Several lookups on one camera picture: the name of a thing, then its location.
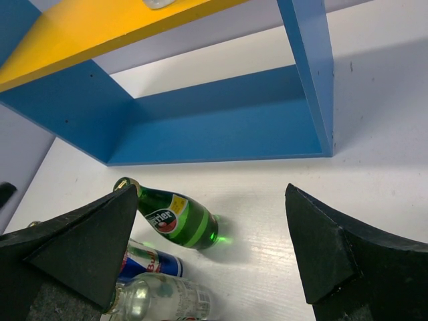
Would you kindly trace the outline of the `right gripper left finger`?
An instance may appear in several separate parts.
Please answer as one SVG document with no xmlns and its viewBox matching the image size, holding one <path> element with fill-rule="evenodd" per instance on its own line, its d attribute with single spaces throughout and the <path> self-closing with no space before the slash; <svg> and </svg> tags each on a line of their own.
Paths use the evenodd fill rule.
<svg viewBox="0 0 428 321">
<path fill-rule="evenodd" d="M 99 320 L 136 216 L 130 185 L 1 236 L 2 320 Z"/>
</svg>

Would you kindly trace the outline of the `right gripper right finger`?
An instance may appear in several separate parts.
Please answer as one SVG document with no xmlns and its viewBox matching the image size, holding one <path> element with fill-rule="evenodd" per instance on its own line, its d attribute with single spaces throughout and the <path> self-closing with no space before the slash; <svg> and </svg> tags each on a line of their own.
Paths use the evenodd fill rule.
<svg viewBox="0 0 428 321">
<path fill-rule="evenodd" d="M 293 184 L 288 229 L 317 320 L 426 320 L 427 244 L 363 223 Z"/>
</svg>

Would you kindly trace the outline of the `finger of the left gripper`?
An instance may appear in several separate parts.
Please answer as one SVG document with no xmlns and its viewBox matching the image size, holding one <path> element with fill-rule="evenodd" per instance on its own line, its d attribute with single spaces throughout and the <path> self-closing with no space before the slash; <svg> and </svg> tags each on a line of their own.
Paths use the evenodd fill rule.
<svg viewBox="0 0 428 321">
<path fill-rule="evenodd" d="M 0 209 L 2 209 L 16 193 L 17 188 L 9 182 L 2 182 L 0 184 Z"/>
</svg>

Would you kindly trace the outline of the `green Perrier bottle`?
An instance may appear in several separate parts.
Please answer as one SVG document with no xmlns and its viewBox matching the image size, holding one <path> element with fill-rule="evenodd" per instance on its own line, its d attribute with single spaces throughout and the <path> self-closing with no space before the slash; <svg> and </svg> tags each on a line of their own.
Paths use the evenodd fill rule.
<svg viewBox="0 0 428 321">
<path fill-rule="evenodd" d="M 42 223 L 41 221 L 32 221 L 27 227 L 34 227 L 34 226 L 39 225 L 41 223 Z"/>
<path fill-rule="evenodd" d="M 113 189 L 136 187 L 138 210 L 153 229 L 169 241 L 190 249 L 207 249 L 217 241 L 216 217 L 196 200 L 171 191 L 143 187 L 130 177 L 122 177 Z"/>
</svg>

